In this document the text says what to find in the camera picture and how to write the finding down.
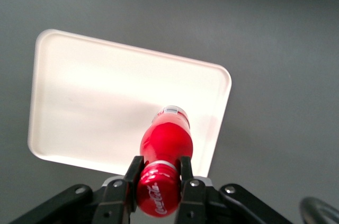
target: gray floor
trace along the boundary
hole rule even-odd
[[[339,207],[339,0],[0,0],[0,222],[110,174],[27,147],[34,44],[49,28],[220,64],[233,79],[209,177],[301,223]],[[172,223],[138,212],[132,223]]]

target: bolt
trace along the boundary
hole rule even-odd
[[[113,183],[113,187],[119,187],[122,184],[122,180],[117,180]]]
[[[196,186],[199,186],[199,181],[198,180],[192,180],[192,181],[190,181],[190,185],[192,186],[192,187],[196,187]]]
[[[233,194],[233,193],[235,193],[235,188],[233,186],[227,186],[227,187],[225,187],[225,191],[228,194]]]
[[[80,188],[75,190],[75,194],[81,194],[81,193],[83,193],[85,191],[86,191],[86,189],[84,187],[80,187]]]

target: coca-cola bottle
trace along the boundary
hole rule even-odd
[[[192,153],[187,114],[177,106],[160,110],[140,145],[145,168],[137,186],[137,203],[144,213],[165,217],[175,211],[180,201],[180,158]]]

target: black metal bracket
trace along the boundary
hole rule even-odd
[[[143,156],[136,156],[125,176],[108,178],[94,193],[87,185],[74,185],[10,224],[129,224],[143,169]],[[194,177],[186,156],[181,158],[181,180],[175,224],[291,224],[240,185],[217,191],[211,179]],[[324,216],[339,222],[336,209],[314,198],[302,201],[301,213],[306,224],[328,224]]]

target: coca-cola logo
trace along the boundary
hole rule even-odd
[[[147,186],[149,197],[154,201],[155,211],[159,214],[167,214],[163,197],[158,186],[158,183],[154,183],[151,186]]]

